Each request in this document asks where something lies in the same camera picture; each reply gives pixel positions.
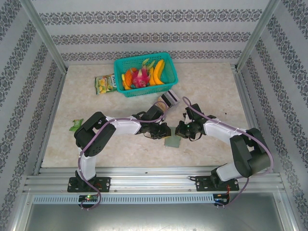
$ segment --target beige floor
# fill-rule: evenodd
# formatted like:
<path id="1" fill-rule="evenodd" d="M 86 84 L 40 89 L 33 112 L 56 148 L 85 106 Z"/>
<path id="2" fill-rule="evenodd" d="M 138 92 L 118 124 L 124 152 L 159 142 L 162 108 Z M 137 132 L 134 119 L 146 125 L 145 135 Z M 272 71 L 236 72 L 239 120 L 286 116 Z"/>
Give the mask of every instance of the beige floor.
<path id="1" fill-rule="evenodd" d="M 172 89 L 182 98 L 198 103 L 206 115 L 238 128 L 248 128 L 229 63 L 175 64 L 179 83 Z M 51 130 L 42 167 L 77 167 L 78 151 L 74 133 L 69 131 L 74 119 L 88 119 L 102 111 L 112 117 L 127 117 L 147 111 L 160 93 L 126 98 L 118 92 L 96 95 L 94 77 L 113 73 L 113 65 L 72 65 Z M 169 126 L 183 119 L 186 105 L 181 102 L 167 116 Z M 232 160 L 225 143 L 204 136 L 199 141 L 182 139 L 179 148 L 164 146 L 164 140 L 150 140 L 143 135 L 112 137 L 97 157 L 97 167 L 217 166 Z"/>

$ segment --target patterned wall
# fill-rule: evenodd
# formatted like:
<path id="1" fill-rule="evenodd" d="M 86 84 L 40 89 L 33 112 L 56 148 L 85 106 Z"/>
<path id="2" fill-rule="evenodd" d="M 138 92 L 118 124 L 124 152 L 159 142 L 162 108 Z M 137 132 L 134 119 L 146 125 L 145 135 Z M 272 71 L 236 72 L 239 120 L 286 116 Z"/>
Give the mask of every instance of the patterned wall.
<path id="1" fill-rule="evenodd" d="M 0 231 L 32 175 L 63 78 L 17 0 L 0 2 Z"/>
<path id="2" fill-rule="evenodd" d="M 308 230 L 307 15 L 308 1 L 282 0 L 242 70 L 301 230 Z"/>
<path id="3" fill-rule="evenodd" d="M 240 57 L 269 0 L 34 0 L 66 65 L 167 51 L 175 62 Z"/>

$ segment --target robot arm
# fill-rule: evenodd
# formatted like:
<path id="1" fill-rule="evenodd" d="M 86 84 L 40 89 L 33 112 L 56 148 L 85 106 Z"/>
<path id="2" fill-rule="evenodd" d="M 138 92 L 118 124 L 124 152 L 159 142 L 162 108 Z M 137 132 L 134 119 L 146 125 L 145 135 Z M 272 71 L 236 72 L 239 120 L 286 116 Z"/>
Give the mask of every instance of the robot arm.
<path id="1" fill-rule="evenodd" d="M 202 113 L 198 104 L 194 104 L 192 107 Z M 237 129 L 237 131 L 234 131 L 219 124 L 220 121 L 215 116 L 209 115 L 208 117 L 214 119 L 217 123 L 205 119 L 189 107 L 186 108 L 186 113 L 183 115 L 185 122 L 179 122 L 176 135 L 195 141 L 196 134 L 200 133 L 199 138 L 202 135 L 213 136 L 231 146 L 233 162 L 215 168 L 211 172 L 211 181 L 215 187 L 234 178 L 248 178 L 270 166 L 270 158 L 266 151 L 256 142 L 238 132 L 238 130 L 245 131 L 265 145 L 258 129 Z"/>
<path id="2" fill-rule="evenodd" d="M 136 115 L 128 117 L 129 119 L 151 121 L 158 119 L 163 115 L 163 111 L 153 105 L 147 112 L 140 112 Z M 92 140 L 95 136 L 95 131 L 99 130 L 107 121 L 114 119 L 109 116 L 104 116 L 101 112 L 94 113 L 75 133 L 76 145 L 79 147 L 79 152 Z M 96 155 L 100 153 L 112 136 L 124 134 L 144 134 L 150 133 L 152 139 L 160 139 L 171 136 L 171 130 L 167 123 L 161 121 L 156 123 L 141 123 L 132 120 L 116 120 L 109 123 L 101 132 L 92 145 L 81 156 L 80 167 L 83 176 L 86 180 L 95 177 Z"/>

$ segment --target teal plastic basket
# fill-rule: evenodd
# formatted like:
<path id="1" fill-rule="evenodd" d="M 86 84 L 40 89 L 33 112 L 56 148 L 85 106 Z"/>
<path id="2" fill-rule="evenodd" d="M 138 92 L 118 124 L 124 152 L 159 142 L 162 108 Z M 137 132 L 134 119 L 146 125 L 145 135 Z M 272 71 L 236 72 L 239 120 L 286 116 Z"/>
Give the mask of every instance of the teal plastic basket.
<path id="1" fill-rule="evenodd" d="M 140 69 L 142 62 L 147 58 L 149 58 L 149 62 L 148 62 L 149 64 L 153 60 L 156 60 L 154 66 L 161 59 L 165 61 L 165 67 L 164 67 L 162 76 L 160 78 L 164 84 L 157 85 L 157 86 L 151 86 L 151 87 L 145 87 L 145 88 L 125 90 L 122 84 L 122 74 L 126 73 L 127 70 L 129 70 L 132 67 Z M 115 61 L 114 68 L 115 68 L 116 88 L 118 92 L 123 93 L 126 97 L 151 94 L 151 93 L 156 93 L 156 92 L 161 92 L 161 91 L 168 91 L 172 88 L 174 84 L 177 84 L 178 82 L 177 72 L 175 70 L 172 59 L 167 52 L 161 52 L 161 53 L 155 53 L 155 54 L 145 54 L 145 55 L 118 59 Z"/>

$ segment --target dragon fruit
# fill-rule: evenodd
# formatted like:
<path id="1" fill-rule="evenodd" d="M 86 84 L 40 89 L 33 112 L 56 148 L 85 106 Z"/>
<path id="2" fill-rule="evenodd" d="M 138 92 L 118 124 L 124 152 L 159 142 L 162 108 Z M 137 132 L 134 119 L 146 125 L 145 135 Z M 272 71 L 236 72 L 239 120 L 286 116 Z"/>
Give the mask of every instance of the dragon fruit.
<path id="1" fill-rule="evenodd" d="M 132 74 L 132 83 L 136 88 L 145 88 L 149 81 L 150 77 L 148 76 L 145 65 L 141 70 L 135 71 Z"/>

